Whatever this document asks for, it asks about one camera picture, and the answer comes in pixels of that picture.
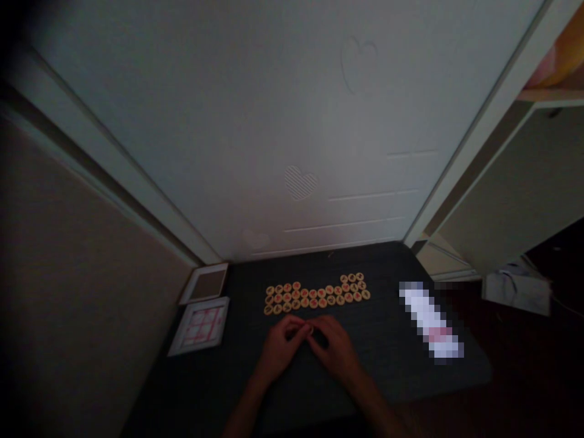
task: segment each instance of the cable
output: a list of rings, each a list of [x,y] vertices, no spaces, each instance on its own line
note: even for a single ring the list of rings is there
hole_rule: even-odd
[[[575,313],[576,315],[580,316],[581,318],[584,318],[584,315],[583,314],[581,314],[579,311],[576,311],[573,308],[570,308],[567,305],[565,305],[562,301],[558,300],[553,293],[552,293],[551,297],[552,297],[552,299],[554,301],[556,301],[556,303],[558,303],[559,305],[561,305],[563,308],[569,310],[570,312]]]
[[[513,295],[513,298],[511,298],[511,303],[509,303],[509,305],[511,307],[513,307],[513,303],[515,302],[515,298],[517,298],[517,285],[515,284],[515,280],[513,280],[513,277],[507,271],[499,271],[499,273],[504,275],[504,276],[509,277],[509,279],[511,280],[511,284],[513,285],[513,290],[515,291],[515,294]]]

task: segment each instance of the finger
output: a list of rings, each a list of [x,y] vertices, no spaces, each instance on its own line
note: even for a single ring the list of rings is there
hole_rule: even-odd
[[[298,330],[298,332],[296,333],[296,336],[294,336],[294,338],[292,338],[290,340],[290,345],[292,346],[294,351],[296,351],[298,349],[298,347],[300,347],[300,344],[302,344],[304,342],[304,340],[306,339],[306,337],[310,333],[310,330],[311,330],[310,325],[304,324],[302,326],[302,328],[300,330]]]
[[[284,333],[286,334],[286,337],[291,337],[293,336],[298,330],[300,330],[300,328],[302,327],[302,325],[298,324],[297,322],[291,322],[290,324],[288,324],[286,326],[286,328],[284,329]]]
[[[327,352],[318,344],[318,342],[315,341],[312,336],[309,336],[306,338],[306,340],[308,341],[308,345],[310,346],[310,349],[315,354],[315,356],[318,357],[322,363],[325,363],[327,361]]]
[[[335,334],[335,331],[333,330],[333,328],[330,326],[326,319],[318,317],[314,319],[309,319],[307,322],[310,325],[313,325],[317,329],[319,329],[327,339],[330,339],[330,337]]]
[[[288,324],[290,324],[291,322],[298,324],[298,325],[304,325],[304,320],[302,318],[298,318],[295,315],[291,315],[291,314],[287,314],[286,316],[284,316],[280,322],[278,322],[274,328],[276,330],[280,330],[281,332],[284,331],[284,329],[288,326]]]
[[[320,315],[319,318],[322,318],[326,321],[333,329],[338,331],[339,329],[344,330],[341,323],[336,320],[336,318],[332,315]]]

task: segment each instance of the wall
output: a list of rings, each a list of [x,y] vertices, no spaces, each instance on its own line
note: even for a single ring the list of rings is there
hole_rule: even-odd
[[[487,274],[584,216],[584,107],[538,109],[440,229]]]
[[[3,352],[44,436],[117,436],[191,265],[3,122]]]

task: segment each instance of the white cable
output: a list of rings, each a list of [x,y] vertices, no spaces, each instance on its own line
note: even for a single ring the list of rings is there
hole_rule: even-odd
[[[575,313],[576,315],[580,316],[581,318],[584,318],[584,315],[581,314],[579,311],[574,310],[573,308],[569,308],[567,305],[565,305],[562,301],[558,300],[554,294],[552,294],[552,298],[554,301],[556,301],[556,303],[558,303],[559,305],[561,305],[563,308],[569,310],[570,312]]]

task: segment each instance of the yellow object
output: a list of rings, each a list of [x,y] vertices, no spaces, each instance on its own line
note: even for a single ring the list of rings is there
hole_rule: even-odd
[[[533,88],[559,84],[584,62],[584,4],[555,42],[555,72]]]

